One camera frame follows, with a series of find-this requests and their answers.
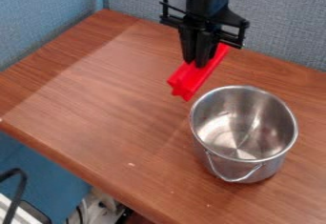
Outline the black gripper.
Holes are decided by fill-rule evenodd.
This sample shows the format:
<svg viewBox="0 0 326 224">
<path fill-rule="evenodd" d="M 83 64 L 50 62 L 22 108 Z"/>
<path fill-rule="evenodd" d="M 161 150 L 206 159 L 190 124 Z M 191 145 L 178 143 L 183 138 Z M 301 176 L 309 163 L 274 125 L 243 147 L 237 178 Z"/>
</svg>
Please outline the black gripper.
<svg viewBox="0 0 326 224">
<path fill-rule="evenodd" d="M 218 42 L 241 49 L 250 22 L 230 9 L 230 0 L 186 0 L 182 10 L 162 0 L 161 23 L 178 28 L 183 60 L 203 68 L 217 52 Z"/>
</svg>

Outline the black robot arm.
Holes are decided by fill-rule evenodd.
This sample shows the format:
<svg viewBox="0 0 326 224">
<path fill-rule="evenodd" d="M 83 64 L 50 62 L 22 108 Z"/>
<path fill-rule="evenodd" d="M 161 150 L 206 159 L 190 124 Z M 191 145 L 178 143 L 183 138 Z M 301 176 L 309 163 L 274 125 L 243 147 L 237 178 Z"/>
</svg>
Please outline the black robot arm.
<svg viewBox="0 0 326 224">
<path fill-rule="evenodd" d="M 183 60 L 203 68 L 213 59 L 218 45 L 243 47 L 250 21 L 230 9 L 230 0 L 186 0 L 182 10 L 162 0 L 161 23 L 179 33 Z"/>
</svg>

